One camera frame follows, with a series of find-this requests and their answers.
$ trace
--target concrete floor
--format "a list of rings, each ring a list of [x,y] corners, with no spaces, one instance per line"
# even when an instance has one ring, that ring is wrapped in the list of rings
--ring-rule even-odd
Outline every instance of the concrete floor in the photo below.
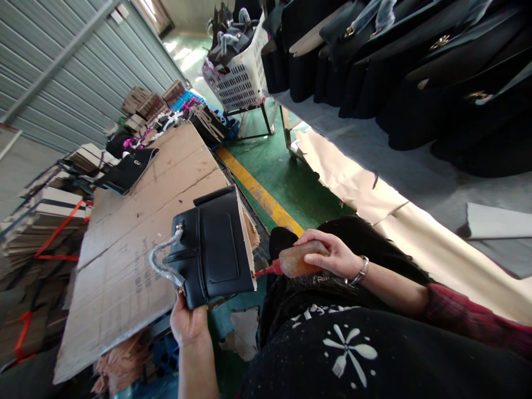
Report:
[[[204,97],[208,104],[221,109],[220,102],[201,77],[201,72],[198,73],[207,49],[211,47],[211,40],[206,35],[187,35],[172,31],[163,42],[195,91]],[[271,122],[275,101],[268,99],[266,106]],[[295,120],[296,116],[291,115],[290,118]],[[279,112],[275,119],[275,129],[277,133],[274,136],[231,142],[226,144],[226,149],[303,229],[316,228],[323,222],[353,214],[353,210],[342,207],[338,198],[320,184],[317,173],[301,161],[291,159],[285,147]],[[261,111],[254,110],[248,113],[244,127],[239,134],[245,137],[266,134],[266,132],[267,128]],[[238,179],[237,182],[261,221],[271,231],[277,226],[271,217],[271,212],[260,205],[258,201],[260,198],[253,196],[242,182]],[[257,292],[240,294],[209,312],[209,329],[213,338],[218,384],[223,398],[235,396],[247,364],[235,353],[222,352],[218,342],[233,329],[229,320],[232,309],[262,306],[265,278],[259,279],[258,283]]]

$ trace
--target bangle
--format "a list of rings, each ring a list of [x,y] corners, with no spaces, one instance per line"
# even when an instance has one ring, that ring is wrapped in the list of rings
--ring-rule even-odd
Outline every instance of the bangle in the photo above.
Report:
[[[348,283],[348,285],[350,285],[351,287],[358,284],[366,276],[367,266],[370,264],[370,260],[367,256],[363,255],[361,256],[361,258],[364,260],[364,267],[362,267],[362,270],[358,273],[358,275],[350,283]]]

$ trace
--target gold clasp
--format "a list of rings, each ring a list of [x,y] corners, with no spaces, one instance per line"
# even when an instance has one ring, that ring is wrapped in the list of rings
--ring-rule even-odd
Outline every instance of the gold clasp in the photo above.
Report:
[[[370,39],[373,39],[375,36],[377,36],[379,33],[382,32],[382,28],[377,29],[376,32],[373,32],[370,36]]]
[[[482,90],[482,91],[477,91],[476,93],[471,93],[465,98],[468,100],[484,100],[487,96],[488,94],[486,94],[485,91]]]
[[[344,33],[344,38],[348,38],[350,36],[353,36],[355,34],[355,27],[353,25],[350,25]]]
[[[447,42],[449,42],[451,36],[450,35],[445,35],[445,36],[442,36],[438,39],[437,42],[435,42],[430,48],[429,50],[434,50],[434,49],[437,49],[438,47],[441,47],[443,46],[444,44],[446,44]]]

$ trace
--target red nozzle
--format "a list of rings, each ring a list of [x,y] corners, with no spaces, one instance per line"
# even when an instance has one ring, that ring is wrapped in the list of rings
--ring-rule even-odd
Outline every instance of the red nozzle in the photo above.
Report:
[[[279,264],[279,260],[276,259],[273,261],[272,265],[268,268],[262,269],[259,272],[256,272],[253,274],[254,277],[259,277],[264,274],[283,274],[283,271],[281,270],[281,265]]]

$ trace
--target glue bottle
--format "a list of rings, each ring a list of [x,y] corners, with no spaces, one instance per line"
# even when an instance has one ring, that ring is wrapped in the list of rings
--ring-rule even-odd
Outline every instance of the glue bottle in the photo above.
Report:
[[[294,278],[301,275],[317,273],[323,270],[321,267],[311,265],[305,262],[304,257],[309,253],[317,253],[323,256],[329,256],[329,251],[321,241],[312,240],[303,245],[297,245],[292,248],[283,249],[279,252],[279,259],[273,261],[269,268],[263,269],[254,274],[259,277],[264,274],[284,274],[288,278]]]

